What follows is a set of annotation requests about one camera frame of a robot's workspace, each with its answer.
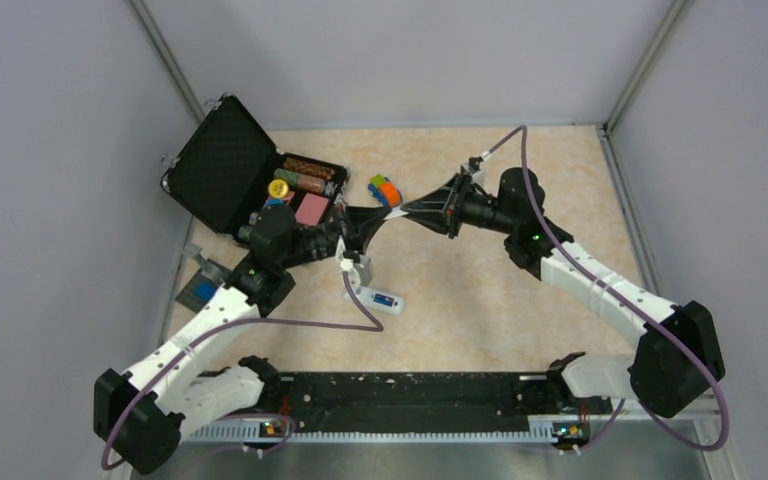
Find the white battery cover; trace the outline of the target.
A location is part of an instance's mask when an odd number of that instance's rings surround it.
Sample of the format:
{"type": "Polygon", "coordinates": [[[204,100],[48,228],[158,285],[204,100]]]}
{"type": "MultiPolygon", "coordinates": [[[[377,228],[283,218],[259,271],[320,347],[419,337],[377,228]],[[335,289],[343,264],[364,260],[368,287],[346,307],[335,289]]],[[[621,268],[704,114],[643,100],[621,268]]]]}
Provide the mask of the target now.
{"type": "Polygon", "coordinates": [[[400,217],[404,217],[407,215],[407,212],[404,211],[401,207],[393,208],[385,217],[384,220],[392,220],[400,217]]]}

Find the purple AAA battery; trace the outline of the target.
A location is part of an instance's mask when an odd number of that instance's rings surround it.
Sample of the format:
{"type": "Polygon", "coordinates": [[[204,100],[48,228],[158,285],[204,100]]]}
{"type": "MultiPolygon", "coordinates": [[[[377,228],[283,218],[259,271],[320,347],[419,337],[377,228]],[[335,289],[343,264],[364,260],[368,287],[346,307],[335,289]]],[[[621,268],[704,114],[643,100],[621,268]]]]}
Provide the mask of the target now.
{"type": "Polygon", "coordinates": [[[381,293],[374,293],[372,295],[372,301],[373,304],[380,309],[397,311],[401,308],[401,303],[398,298],[381,293]]]}

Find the white remote control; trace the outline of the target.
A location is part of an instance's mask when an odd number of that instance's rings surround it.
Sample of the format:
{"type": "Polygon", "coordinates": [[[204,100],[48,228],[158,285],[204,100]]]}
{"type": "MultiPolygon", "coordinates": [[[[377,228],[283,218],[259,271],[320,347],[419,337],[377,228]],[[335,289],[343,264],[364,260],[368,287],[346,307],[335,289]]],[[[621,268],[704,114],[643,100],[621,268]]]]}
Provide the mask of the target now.
{"type": "Polygon", "coordinates": [[[353,290],[354,296],[368,310],[375,310],[388,315],[401,315],[406,307],[404,298],[370,288],[368,286],[359,286],[353,290]]]}

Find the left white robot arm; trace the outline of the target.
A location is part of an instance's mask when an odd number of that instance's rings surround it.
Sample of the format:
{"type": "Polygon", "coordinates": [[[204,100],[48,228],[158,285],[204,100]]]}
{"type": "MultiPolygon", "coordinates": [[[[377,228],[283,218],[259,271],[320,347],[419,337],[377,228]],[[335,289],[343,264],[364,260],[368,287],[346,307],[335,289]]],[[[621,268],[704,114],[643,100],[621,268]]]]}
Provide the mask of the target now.
{"type": "Polygon", "coordinates": [[[124,372],[105,371],[94,386],[93,427],[104,440],[101,468],[127,465],[152,473],[200,427],[236,410],[268,413],[280,386],[249,366],[201,379],[205,368],[254,325],[341,329],[341,324],[272,317],[295,286],[289,270],[335,258],[349,294],[364,284],[366,248],[399,208],[343,206],[317,227],[297,222],[286,205],[260,210],[249,251],[207,304],[170,339],[124,372]]]}

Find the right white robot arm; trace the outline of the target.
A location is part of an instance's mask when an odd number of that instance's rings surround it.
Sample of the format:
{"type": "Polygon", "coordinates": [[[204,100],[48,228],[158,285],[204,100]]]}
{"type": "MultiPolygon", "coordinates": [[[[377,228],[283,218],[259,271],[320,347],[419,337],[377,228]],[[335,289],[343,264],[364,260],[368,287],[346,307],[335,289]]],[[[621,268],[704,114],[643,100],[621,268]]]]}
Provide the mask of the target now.
{"type": "Polygon", "coordinates": [[[545,192],[536,175],[506,170],[497,194],[458,173],[437,190],[405,203],[405,216],[450,238],[470,225],[504,235],[510,260],[536,279],[585,305],[628,344],[629,355],[572,354],[546,385],[549,404],[572,412],[587,397],[638,402],[647,412],[673,418],[706,393],[728,414],[720,380],[723,357],[709,309],[679,305],[636,285],[587,252],[545,215],[545,192]]]}

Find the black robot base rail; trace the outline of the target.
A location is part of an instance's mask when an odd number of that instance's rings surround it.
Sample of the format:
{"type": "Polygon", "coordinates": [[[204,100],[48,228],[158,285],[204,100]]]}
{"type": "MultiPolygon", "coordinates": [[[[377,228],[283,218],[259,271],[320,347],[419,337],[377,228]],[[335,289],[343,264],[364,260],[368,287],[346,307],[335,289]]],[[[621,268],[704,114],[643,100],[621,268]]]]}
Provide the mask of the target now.
{"type": "Polygon", "coordinates": [[[538,416],[574,421],[610,414],[600,397],[578,399],[559,379],[517,372],[286,372],[251,413],[282,414],[310,434],[526,433],[538,416]]]}

